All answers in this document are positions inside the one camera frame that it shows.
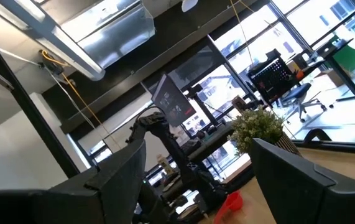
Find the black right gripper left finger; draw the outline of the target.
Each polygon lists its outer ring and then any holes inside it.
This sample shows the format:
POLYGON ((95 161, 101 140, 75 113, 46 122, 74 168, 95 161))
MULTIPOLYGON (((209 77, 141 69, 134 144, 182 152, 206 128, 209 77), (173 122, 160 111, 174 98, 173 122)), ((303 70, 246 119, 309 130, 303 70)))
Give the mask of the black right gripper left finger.
POLYGON ((144 140, 48 190, 0 190, 0 223, 130 223, 146 160, 144 140))

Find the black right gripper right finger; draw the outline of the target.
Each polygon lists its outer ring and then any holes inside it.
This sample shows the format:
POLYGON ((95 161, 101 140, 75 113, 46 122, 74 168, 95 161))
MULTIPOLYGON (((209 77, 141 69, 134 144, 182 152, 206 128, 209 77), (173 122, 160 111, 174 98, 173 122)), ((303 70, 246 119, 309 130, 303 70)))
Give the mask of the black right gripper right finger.
POLYGON ((258 138, 251 162, 277 223, 355 223, 355 179, 258 138))

